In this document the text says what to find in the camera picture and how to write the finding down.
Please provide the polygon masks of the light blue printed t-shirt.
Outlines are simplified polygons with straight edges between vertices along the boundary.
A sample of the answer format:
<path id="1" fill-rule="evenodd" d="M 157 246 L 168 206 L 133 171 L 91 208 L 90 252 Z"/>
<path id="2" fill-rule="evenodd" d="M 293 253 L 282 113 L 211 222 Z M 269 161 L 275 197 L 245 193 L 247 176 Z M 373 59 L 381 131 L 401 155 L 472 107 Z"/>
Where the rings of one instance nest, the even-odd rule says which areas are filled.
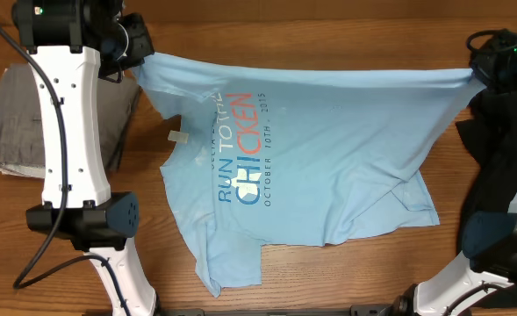
<path id="1" fill-rule="evenodd" d="M 161 173 L 213 296 L 260 284 L 265 245 L 438 225 L 420 166 L 483 89 L 467 68 L 280 70 L 153 54 L 133 72 L 165 119 L 181 119 Z"/>

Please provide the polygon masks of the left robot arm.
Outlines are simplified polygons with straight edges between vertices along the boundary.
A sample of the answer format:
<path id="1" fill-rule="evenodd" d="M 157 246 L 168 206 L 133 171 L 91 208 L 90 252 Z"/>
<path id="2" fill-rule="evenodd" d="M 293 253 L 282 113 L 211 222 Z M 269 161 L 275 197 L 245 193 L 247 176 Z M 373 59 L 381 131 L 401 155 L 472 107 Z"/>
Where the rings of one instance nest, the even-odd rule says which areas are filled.
<path id="1" fill-rule="evenodd" d="M 70 241 L 95 267 L 114 315 L 157 315 L 160 300 L 141 267 L 134 237 L 138 198 L 114 192 L 101 154 L 100 80 L 119 83 L 154 48 L 142 17 L 120 1 L 18 0 L 12 17 L 38 92 L 45 152 L 30 229 Z"/>

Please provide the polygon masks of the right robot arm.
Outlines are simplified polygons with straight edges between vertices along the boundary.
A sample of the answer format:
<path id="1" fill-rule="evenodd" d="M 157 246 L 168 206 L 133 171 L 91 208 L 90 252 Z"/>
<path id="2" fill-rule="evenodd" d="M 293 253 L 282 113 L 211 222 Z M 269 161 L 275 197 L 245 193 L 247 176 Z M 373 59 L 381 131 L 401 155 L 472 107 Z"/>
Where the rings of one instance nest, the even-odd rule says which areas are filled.
<path id="1" fill-rule="evenodd" d="M 480 170 L 463 202 L 458 255 L 390 305 L 353 306 L 353 315 L 464 315 L 497 293 L 517 305 L 517 33 L 475 32 L 470 67 L 485 84 L 456 122 Z"/>

